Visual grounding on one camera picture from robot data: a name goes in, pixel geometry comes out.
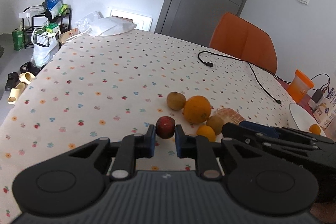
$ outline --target wire basket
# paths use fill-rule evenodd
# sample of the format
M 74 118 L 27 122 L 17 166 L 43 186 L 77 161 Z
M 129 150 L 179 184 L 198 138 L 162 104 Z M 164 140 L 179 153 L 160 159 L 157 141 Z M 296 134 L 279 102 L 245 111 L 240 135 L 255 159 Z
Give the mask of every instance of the wire basket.
M 46 35 L 35 33 L 34 34 L 34 44 L 42 46 L 42 47 L 49 47 L 53 38 L 56 38 L 56 40 L 58 40 L 59 33 L 57 33 L 55 37 L 48 37 Z

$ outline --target slipper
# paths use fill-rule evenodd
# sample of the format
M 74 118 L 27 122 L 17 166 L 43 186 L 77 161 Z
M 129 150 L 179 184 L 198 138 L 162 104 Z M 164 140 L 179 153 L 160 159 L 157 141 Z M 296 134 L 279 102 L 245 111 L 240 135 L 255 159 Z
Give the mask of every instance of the slipper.
M 19 83 L 16 88 L 10 91 L 10 95 L 8 98 L 8 104 L 13 105 L 16 103 L 22 92 L 25 90 L 26 85 L 24 83 Z
M 31 72 L 25 72 L 25 73 L 20 74 L 19 76 L 20 82 L 25 83 L 27 85 L 30 85 L 30 82 L 34 78 L 35 76 Z
M 40 69 L 37 67 L 34 67 L 32 62 L 27 62 L 21 66 L 20 71 L 21 73 L 31 72 L 34 76 L 36 76 L 40 72 Z
M 10 73 L 8 75 L 8 80 L 5 86 L 5 91 L 10 91 L 14 87 L 16 87 L 16 82 L 19 81 L 19 75 L 17 72 Z

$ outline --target chair backrest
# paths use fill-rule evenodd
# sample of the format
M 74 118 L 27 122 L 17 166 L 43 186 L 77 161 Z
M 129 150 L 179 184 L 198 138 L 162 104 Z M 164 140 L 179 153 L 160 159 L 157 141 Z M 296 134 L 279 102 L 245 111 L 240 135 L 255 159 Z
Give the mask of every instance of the chair backrest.
M 231 13 L 222 16 L 209 47 L 250 61 L 273 73 L 277 71 L 277 55 L 269 35 Z

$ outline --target orange plastic cup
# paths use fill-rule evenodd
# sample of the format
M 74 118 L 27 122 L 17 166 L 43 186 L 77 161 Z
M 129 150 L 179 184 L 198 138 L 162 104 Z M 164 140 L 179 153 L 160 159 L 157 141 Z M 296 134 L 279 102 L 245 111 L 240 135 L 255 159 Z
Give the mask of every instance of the orange plastic cup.
M 314 83 L 300 70 L 295 71 L 295 78 L 287 89 L 288 94 L 299 103 L 307 91 L 314 87 Z

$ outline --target floor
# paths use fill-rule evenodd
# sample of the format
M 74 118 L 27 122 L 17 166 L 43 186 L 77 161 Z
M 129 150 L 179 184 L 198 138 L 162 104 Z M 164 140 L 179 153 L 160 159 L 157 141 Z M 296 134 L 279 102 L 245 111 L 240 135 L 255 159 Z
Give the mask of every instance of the floor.
M 4 54 L 0 58 L 0 125 L 2 125 L 8 112 L 14 107 L 9 105 L 7 99 L 9 91 L 5 91 L 8 74 L 16 71 L 20 74 L 20 67 L 31 60 L 33 49 L 27 48 L 17 52 L 14 51 L 11 34 L 0 35 L 0 46 L 4 48 Z

